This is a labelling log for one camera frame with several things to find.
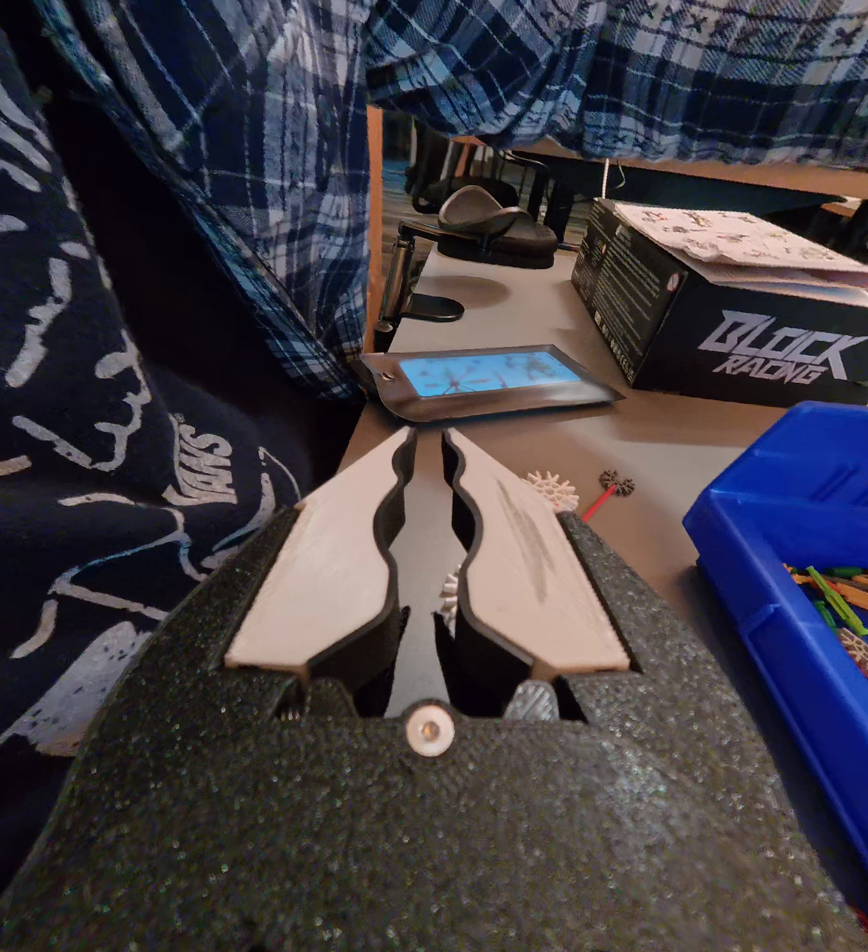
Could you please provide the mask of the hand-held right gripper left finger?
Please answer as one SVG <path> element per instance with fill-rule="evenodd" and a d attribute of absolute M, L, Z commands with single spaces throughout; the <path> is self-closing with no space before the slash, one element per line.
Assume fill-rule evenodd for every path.
<path fill-rule="evenodd" d="M 364 688 L 392 668 L 399 583 L 391 545 L 405 523 L 416 430 L 405 426 L 312 492 L 225 655 L 251 667 Z"/>

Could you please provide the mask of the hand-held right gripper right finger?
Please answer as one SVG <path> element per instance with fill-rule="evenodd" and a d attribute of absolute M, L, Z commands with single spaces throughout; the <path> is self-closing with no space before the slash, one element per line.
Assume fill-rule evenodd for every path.
<path fill-rule="evenodd" d="M 441 450 L 466 550 L 455 637 L 467 668 L 498 681 L 629 671 L 553 504 L 454 428 L 442 432 Z"/>

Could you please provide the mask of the blue plastic bin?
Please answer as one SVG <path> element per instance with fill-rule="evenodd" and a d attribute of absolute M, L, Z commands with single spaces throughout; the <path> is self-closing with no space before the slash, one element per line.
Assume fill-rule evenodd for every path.
<path fill-rule="evenodd" d="M 683 526 L 868 871 L 868 682 L 783 566 L 868 569 L 868 408 L 787 411 Z"/>

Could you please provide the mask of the person's left forearm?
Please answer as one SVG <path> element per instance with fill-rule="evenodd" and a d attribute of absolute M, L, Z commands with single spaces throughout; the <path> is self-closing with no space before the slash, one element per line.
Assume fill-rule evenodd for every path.
<path fill-rule="evenodd" d="M 868 170 L 868 2 L 378 2 L 364 64 L 447 135 Z"/>

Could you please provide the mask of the person's dark printed t-shirt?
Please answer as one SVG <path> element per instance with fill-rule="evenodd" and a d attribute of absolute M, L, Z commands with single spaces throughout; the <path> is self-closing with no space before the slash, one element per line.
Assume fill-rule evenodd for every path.
<path fill-rule="evenodd" d="M 0 2 L 0 896 L 124 671 L 359 413 L 283 370 L 34 7 Z"/>

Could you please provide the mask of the black desk clamp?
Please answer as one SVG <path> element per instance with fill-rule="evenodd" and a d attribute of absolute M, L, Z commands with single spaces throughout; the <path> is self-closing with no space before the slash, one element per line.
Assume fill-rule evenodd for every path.
<path fill-rule="evenodd" d="M 386 350 L 404 318 L 428 323 L 446 324 L 459 320 L 464 315 L 464 305 L 438 295 L 412 292 L 410 289 L 411 268 L 416 249 L 416 239 L 437 244 L 447 232 L 420 222 L 401 221 L 392 247 L 392 260 L 381 296 L 380 313 L 372 327 L 380 335 L 377 351 Z"/>

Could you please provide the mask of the black cardboard box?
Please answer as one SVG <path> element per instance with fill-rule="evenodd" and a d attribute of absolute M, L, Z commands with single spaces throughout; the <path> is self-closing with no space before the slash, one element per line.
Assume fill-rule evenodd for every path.
<path fill-rule="evenodd" d="M 633 388 L 868 405 L 868 307 L 714 285 L 594 202 L 572 283 Z"/>

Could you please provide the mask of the wooden furniture panel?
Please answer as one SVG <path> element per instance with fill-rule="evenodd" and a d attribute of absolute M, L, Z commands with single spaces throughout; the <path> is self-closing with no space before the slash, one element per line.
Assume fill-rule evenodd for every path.
<path fill-rule="evenodd" d="M 368 106 L 367 142 L 369 153 L 369 214 L 368 214 L 368 286 L 367 318 L 364 336 L 365 352 L 375 349 L 375 328 L 380 318 L 383 296 L 383 115 L 381 109 Z"/>

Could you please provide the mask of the white instruction sheet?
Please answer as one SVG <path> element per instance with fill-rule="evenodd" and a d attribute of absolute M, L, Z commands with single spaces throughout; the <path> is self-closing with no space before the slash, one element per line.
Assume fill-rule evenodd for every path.
<path fill-rule="evenodd" d="M 627 230 L 719 287 L 868 307 L 868 265 L 747 212 L 612 209 Z"/>

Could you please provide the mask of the person's plaid shirt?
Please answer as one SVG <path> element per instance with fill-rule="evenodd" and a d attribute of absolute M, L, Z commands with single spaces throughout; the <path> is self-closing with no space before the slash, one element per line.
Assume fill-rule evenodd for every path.
<path fill-rule="evenodd" d="M 41 1 L 62 59 L 171 189 L 284 371 L 360 396 L 372 3 Z"/>

